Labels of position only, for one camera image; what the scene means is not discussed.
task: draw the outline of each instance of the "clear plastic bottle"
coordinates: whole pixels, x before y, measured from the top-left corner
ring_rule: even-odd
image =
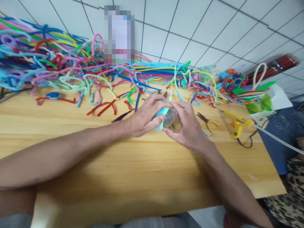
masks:
[[[165,119],[163,122],[156,128],[157,130],[162,130],[164,127],[169,127],[175,120],[176,113],[175,109],[173,108],[162,108],[160,109],[154,117],[159,115],[165,115]]]

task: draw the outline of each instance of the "hand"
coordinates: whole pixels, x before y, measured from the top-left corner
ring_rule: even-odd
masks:
[[[180,145],[199,154],[206,153],[210,149],[217,150],[214,143],[208,140],[207,136],[203,133],[192,105],[181,101],[170,103],[177,111],[183,127],[180,132],[174,132],[169,128],[163,128],[163,131]]]
[[[127,127],[130,129],[129,136],[143,136],[162,123],[162,121],[165,119],[165,115],[159,115],[153,118],[154,115],[161,108],[173,107],[171,103],[163,102],[162,100],[166,100],[163,95],[151,95],[145,100],[144,104],[129,119],[126,120]]]

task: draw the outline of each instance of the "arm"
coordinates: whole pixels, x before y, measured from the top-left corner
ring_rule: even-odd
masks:
[[[183,127],[180,132],[169,128],[164,131],[205,160],[208,178],[227,210],[231,227],[238,227],[243,221],[258,227],[273,227],[250,189],[228,165],[214,143],[202,132],[191,104],[177,102],[172,105],[179,114]]]
[[[162,107],[172,107],[162,95],[152,95],[129,119],[85,129],[38,143],[0,160],[0,190],[35,185],[55,178],[101,147],[126,137],[139,137],[159,126]]]

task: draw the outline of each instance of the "finger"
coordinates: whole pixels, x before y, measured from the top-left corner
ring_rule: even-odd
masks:
[[[171,139],[173,139],[175,141],[177,141],[177,139],[180,135],[178,132],[175,132],[169,128],[163,128],[162,130],[167,134],[167,136],[169,136]]]
[[[156,101],[159,100],[167,100],[167,99],[161,94],[152,94],[150,97],[146,99],[146,101],[150,104],[154,104]]]
[[[153,106],[152,110],[153,113],[157,113],[160,109],[162,108],[173,108],[173,105],[170,102],[165,102],[165,101],[157,101]]]
[[[165,119],[165,115],[159,115],[153,118],[150,122],[145,125],[145,132],[152,131],[154,128],[157,128]]]
[[[171,101],[170,101],[170,104],[172,104],[173,108],[175,109],[175,111],[177,111],[177,113],[179,115],[184,115],[185,114],[186,110],[183,107],[181,107],[177,103],[174,103],[174,102],[171,102]]]
[[[183,101],[178,101],[178,102],[176,102],[180,107],[182,107],[182,108],[186,108],[187,106],[188,106],[188,104],[189,103],[187,103],[187,102],[183,102]]]
[[[182,101],[178,101],[176,103],[179,106],[183,107],[188,114],[193,114],[194,113],[194,110],[193,110],[193,107],[192,107],[191,103],[186,103],[186,102],[182,102]]]

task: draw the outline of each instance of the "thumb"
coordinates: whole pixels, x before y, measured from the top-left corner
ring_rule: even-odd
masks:
[[[154,128],[157,128],[165,119],[165,115],[159,115],[153,118],[149,123],[146,124],[146,132],[152,131]]]
[[[172,129],[170,129],[170,128],[163,128],[162,129],[171,139],[173,139],[173,140],[177,140],[177,137],[178,137],[178,135],[179,135],[179,133],[178,132],[175,132],[175,131],[173,131]]]

